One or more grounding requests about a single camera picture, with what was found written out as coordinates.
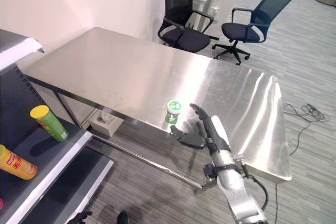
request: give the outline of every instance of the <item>cable on floor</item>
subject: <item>cable on floor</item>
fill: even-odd
[[[330,117],[326,114],[323,114],[322,112],[320,112],[318,109],[316,109],[313,105],[307,103],[306,105],[301,106],[301,110],[302,112],[298,112],[296,110],[296,108],[289,104],[289,103],[284,103],[282,105],[283,109],[284,109],[284,113],[287,115],[294,115],[297,116],[299,118],[304,119],[306,122],[308,122],[308,125],[306,127],[304,127],[298,134],[298,143],[294,149],[294,151],[292,151],[289,156],[293,155],[299,148],[300,145],[300,137],[301,134],[304,130],[308,129],[309,126],[311,125],[311,123],[316,123],[316,122],[321,122],[321,123],[325,123],[327,121],[330,120]],[[277,224],[277,219],[278,219],[278,184],[275,184],[275,198],[276,198],[276,213],[275,213],[275,224]]]

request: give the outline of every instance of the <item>stainless steel table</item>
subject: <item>stainless steel table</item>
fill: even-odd
[[[243,154],[253,173],[277,183],[291,180],[274,76],[97,27],[24,73],[56,94],[164,131],[169,131],[164,122],[169,100],[183,105],[181,129],[197,120],[188,106],[195,103],[219,116],[232,153]]]

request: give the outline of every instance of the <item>office chair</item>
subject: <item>office chair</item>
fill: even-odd
[[[239,41],[242,41],[243,43],[264,42],[266,40],[269,25],[290,1],[291,0],[261,0],[260,4],[254,10],[237,7],[233,8],[231,23],[222,24],[222,31],[225,37],[229,39],[229,42],[235,42],[231,46],[220,44],[213,45],[212,49],[215,49],[216,47],[226,49],[225,51],[215,56],[214,59],[218,59],[218,56],[227,54],[229,52],[230,54],[234,54],[238,60],[236,65],[240,65],[242,62],[238,53],[245,54],[245,60],[248,60],[251,54],[237,48],[237,43]],[[251,19],[248,25],[233,23],[234,12],[237,10],[251,13]],[[253,27],[256,27],[262,33],[264,37],[262,40],[260,40],[260,36],[252,29]]]
[[[202,32],[185,27],[192,13],[210,20]],[[165,16],[157,35],[170,47],[198,52],[210,44],[210,39],[204,32],[213,21],[210,15],[193,10],[193,0],[165,0]]]

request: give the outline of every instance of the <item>floor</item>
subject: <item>floor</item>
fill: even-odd
[[[259,1],[236,0],[234,6],[254,8]],[[293,179],[278,185],[279,224],[336,222],[335,17],[334,7],[315,0],[293,0],[272,23],[265,43],[239,45],[251,53],[251,58],[243,60],[241,66],[278,77],[283,103],[298,108],[310,103],[331,118],[330,122],[313,124],[301,136],[300,147],[291,157]],[[244,13],[235,18],[248,22]],[[228,45],[225,38],[221,40]],[[210,45],[200,54],[213,57],[219,52],[220,49],[211,50]],[[233,55],[220,60],[237,67]],[[307,123],[289,115],[285,115],[285,120],[292,151],[299,131]],[[145,129],[143,125],[123,124],[111,140],[139,152],[149,150],[161,164],[204,181],[202,165],[209,162],[206,153],[179,146],[162,132]],[[233,223],[218,188],[195,195],[184,182],[130,156],[103,144],[96,148],[118,164],[90,202],[88,209],[93,215],[86,223],[116,223],[122,210],[129,212],[130,223]],[[274,223],[275,185],[261,181],[270,198],[265,213],[269,223]],[[253,182],[247,181],[247,188],[262,204],[263,192]]]

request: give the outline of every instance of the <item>pringles can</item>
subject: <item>pringles can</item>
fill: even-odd
[[[0,169],[28,180],[37,174],[37,167],[0,144]]]
[[[30,116],[36,120],[57,141],[67,139],[69,133],[46,105],[39,105],[30,111]]]

